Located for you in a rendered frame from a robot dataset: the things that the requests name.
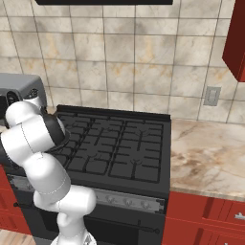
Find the grey wall socket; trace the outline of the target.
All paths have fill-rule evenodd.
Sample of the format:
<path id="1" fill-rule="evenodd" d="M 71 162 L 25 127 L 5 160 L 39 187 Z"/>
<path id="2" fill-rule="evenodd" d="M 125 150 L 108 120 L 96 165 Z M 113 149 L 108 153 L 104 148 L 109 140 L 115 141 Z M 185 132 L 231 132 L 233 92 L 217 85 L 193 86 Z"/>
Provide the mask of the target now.
<path id="1" fill-rule="evenodd" d="M 208 86 L 204 98 L 204 104 L 208 106 L 216 106 L 218 104 L 221 88 Z"/>

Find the red drawer front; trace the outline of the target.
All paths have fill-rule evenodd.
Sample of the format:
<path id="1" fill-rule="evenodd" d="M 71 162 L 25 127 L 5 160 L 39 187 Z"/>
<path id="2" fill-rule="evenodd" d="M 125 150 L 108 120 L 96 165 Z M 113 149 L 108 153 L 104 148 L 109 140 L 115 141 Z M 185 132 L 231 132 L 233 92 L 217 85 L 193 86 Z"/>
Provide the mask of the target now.
<path id="1" fill-rule="evenodd" d="M 219 222 L 220 226 L 227 228 L 245 230 L 245 220 L 234 218 L 234 215 L 239 212 L 245 216 L 245 202 L 209 197 L 202 219 Z"/>

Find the black stove with oven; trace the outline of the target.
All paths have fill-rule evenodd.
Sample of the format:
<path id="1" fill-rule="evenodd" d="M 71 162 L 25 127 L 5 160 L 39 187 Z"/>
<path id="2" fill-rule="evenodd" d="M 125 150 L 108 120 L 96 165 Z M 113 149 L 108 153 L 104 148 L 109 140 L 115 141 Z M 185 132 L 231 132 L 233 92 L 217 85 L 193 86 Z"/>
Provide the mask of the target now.
<path id="1" fill-rule="evenodd" d="M 166 215 L 170 182 L 171 119 L 168 115 L 60 105 L 54 114 L 65 140 L 48 150 L 71 183 L 92 189 L 97 205 Z M 12 174 L 19 204 L 34 206 L 26 173 Z M 115 204 L 107 202 L 113 196 Z M 124 198 L 132 200 L 127 207 Z M 145 210 L 141 201 L 149 204 Z"/>

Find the red base cupboard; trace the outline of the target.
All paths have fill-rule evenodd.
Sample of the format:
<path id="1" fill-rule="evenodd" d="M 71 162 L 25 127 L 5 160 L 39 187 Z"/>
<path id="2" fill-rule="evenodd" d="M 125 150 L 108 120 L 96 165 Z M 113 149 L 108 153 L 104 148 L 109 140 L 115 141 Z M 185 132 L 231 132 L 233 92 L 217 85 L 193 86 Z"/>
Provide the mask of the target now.
<path id="1" fill-rule="evenodd" d="M 202 219 L 208 198 L 170 193 L 162 245 L 245 245 L 245 230 Z"/>
<path id="2" fill-rule="evenodd" d="M 0 165 L 0 229 L 30 234 L 31 231 L 22 211 L 13 205 L 16 202 L 5 170 Z"/>

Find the black range hood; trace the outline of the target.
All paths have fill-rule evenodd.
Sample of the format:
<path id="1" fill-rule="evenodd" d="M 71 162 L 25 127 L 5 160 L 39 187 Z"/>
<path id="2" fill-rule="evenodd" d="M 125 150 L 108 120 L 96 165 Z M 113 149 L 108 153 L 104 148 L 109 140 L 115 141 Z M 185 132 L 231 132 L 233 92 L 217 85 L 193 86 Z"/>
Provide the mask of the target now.
<path id="1" fill-rule="evenodd" d="M 66 6 L 66 5 L 172 5 L 174 0 L 34 0 L 42 6 Z"/>

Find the black oven door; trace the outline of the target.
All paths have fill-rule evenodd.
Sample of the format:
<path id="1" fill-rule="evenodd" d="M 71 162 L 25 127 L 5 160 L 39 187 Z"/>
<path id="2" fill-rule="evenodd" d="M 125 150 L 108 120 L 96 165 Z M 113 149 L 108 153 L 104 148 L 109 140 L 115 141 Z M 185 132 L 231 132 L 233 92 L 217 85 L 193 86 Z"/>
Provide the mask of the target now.
<path id="1" fill-rule="evenodd" d="M 46 212 L 31 205 L 19 204 L 19 208 L 24 214 L 36 245 L 51 245 L 58 235 L 57 213 Z M 160 233 L 148 233 L 120 225 L 96 223 L 85 220 L 87 217 L 132 225 L 141 221 L 142 226 L 159 229 Z M 88 232 L 97 240 L 98 245 L 161 245 L 165 216 L 97 205 L 92 213 L 84 217 L 84 223 Z"/>

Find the grey toaster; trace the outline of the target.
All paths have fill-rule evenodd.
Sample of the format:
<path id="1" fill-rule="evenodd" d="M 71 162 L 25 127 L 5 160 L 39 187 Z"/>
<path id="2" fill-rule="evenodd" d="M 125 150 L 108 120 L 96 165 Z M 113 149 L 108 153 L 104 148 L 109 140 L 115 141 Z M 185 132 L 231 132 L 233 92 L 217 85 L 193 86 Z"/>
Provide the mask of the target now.
<path id="1" fill-rule="evenodd" d="M 10 94 L 11 100 L 29 100 L 31 93 L 36 92 L 42 106 L 47 106 L 46 92 L 40 76 L 0 73 L 0 95 Z"/>

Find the red wall cupboard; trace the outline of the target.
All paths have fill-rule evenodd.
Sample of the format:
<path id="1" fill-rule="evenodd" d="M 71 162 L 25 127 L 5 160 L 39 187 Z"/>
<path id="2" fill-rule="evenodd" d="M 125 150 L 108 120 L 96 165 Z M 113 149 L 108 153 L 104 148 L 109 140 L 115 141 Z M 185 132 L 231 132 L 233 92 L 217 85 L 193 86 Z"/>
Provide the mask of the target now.
<path id="1" fill-rule="evenodd" d="M 222 56 L 238 82 L 245 82 L 245 0 L 235 0 Z"/>

